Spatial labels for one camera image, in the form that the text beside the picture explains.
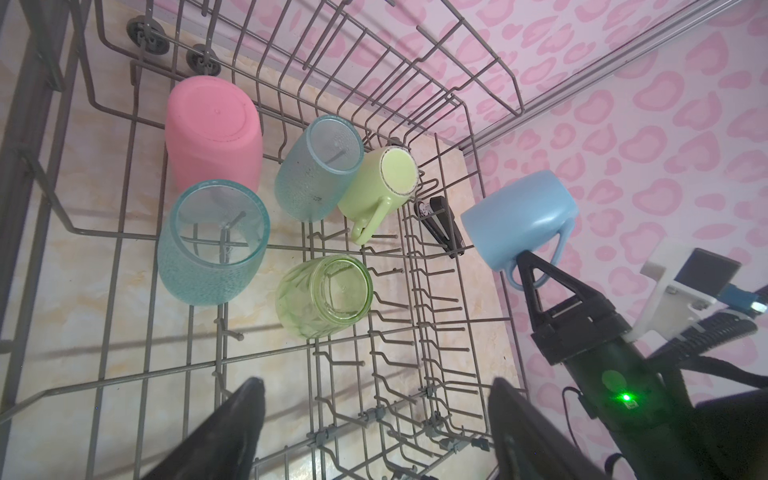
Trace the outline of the green transparent glass cup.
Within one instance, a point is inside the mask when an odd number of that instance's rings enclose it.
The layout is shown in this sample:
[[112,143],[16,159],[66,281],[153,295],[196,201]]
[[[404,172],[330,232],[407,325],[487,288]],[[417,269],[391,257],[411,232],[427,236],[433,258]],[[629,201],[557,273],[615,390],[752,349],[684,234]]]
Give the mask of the green transparent glass cup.
[[348,255],[313,259],[292,268],[276,291],[276,313],[282,326],[304,339],[343,331],[369,313],[372,278],[360,261]]

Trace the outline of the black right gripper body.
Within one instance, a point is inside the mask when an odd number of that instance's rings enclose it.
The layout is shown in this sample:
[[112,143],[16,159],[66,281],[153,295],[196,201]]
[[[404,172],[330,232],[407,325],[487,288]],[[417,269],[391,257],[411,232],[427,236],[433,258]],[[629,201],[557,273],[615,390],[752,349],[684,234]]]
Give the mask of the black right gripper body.
[[629,325],[600,293],[573,295],[545,310],[530,296],[532,338],[562,364],[588,413],[600,420],[640,479],[705,479],[708,459],[690,426],[682,377],[663,377],[622,335]]

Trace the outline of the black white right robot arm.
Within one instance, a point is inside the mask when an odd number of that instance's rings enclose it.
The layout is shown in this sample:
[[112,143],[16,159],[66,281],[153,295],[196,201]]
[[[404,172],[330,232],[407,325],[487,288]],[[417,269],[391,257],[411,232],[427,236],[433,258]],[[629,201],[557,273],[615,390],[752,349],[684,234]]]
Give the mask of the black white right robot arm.
[[750,336],[767,292],[733,284],[740,263],[661,245],[655,289],[629,324],[597,289],[526,251],[516,261],[544,359],[563,365],[639,479],[762,479],[767,379],[711,351]]

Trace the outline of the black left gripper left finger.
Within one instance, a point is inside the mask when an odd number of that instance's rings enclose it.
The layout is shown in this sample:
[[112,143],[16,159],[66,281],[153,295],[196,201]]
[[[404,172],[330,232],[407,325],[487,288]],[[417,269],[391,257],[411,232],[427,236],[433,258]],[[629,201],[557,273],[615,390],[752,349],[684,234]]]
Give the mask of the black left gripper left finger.
[[147,479],[247,479],[266,411],[262,379],[246,380]]

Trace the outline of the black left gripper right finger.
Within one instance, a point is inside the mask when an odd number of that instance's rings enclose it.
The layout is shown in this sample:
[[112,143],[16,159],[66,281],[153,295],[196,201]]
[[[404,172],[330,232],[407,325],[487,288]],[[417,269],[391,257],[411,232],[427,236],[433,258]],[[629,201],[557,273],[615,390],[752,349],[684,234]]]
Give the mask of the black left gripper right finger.
[[488,409],[498,479],[606,477],[507,380],[494,379]]

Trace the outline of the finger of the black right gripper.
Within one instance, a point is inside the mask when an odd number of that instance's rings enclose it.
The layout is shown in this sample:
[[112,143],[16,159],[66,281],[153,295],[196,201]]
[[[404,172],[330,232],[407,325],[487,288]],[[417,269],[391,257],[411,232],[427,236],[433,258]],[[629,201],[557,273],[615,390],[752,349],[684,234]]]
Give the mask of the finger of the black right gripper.
[[[524,251],[517,257],[517,267],[533,327],[543,327],[591,297],[591,288],[588,285],[532,251]],[[545,307],[539,290],[548,284],[559,285],[568,296]]]

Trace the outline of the teal textured plastic cup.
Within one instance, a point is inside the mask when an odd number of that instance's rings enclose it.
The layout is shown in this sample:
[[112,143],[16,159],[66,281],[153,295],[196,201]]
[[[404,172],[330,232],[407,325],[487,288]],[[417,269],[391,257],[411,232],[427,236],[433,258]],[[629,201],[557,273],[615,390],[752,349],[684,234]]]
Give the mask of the teal textured plastic cup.
[[364,148],[347,120],[324,115],[302,133],[275,179],[275,197],[291,217],[313,223],[336,208],[354,180]]

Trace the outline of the blue handled white mug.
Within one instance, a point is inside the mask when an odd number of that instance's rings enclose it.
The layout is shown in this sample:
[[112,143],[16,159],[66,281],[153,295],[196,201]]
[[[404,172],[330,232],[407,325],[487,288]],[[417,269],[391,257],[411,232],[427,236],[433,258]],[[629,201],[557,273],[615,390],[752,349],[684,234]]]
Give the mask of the blue handled white mug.
[[521,291],[513,271],[517,257],[558,239],[550,262],[557,264],[579,215],[576,201],[549,170],[520,178],[460,215],[471,243],[494,271],[503,271],[512,288]]

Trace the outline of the cream green-handled mug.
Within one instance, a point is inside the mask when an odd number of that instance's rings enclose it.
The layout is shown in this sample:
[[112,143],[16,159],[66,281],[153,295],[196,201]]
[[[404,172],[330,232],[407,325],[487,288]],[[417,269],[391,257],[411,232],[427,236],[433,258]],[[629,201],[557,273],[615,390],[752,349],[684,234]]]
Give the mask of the cream green-handled mug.
[[387,146],[366,153],[338,203],[341,213],[353,223],[351,241],[367,243],[385,217],[414,194],[418,179],[415,160],[405,148]]

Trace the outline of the pink plastic cup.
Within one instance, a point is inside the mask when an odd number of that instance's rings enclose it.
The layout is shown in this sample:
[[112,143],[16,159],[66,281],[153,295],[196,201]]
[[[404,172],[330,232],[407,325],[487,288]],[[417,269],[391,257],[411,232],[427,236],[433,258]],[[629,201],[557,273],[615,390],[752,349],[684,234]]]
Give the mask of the pink plastic cup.
[[178,192],[208,180],[259,188],[263,134],[251,98],[233,83],[194,76],[170,91],[165,145]]

